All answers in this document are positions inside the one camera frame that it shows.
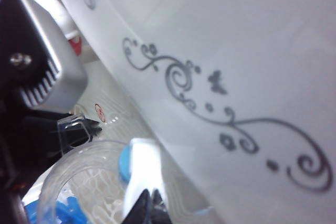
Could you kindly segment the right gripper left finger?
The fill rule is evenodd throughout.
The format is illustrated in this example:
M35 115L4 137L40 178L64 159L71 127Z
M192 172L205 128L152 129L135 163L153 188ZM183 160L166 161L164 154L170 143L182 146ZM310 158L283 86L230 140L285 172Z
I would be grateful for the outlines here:
M147 224L150 223L151 197L145 189L123 220L123 224Z

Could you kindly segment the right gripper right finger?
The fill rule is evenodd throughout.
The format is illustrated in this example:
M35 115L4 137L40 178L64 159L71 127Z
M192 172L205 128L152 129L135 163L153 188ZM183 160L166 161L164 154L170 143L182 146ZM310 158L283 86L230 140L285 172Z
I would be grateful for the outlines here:
M152 223L171 224L167 208L158 189L154 190L152 198Z

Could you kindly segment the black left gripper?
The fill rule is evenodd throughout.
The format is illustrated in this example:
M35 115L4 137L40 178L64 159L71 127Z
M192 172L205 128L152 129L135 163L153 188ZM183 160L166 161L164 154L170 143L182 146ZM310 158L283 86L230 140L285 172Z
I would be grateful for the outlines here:
M1 103L1 190L25 190L60 158L57 120L64 116ZM89 143L101 131L98 121L68 116L62 120L62 143Z

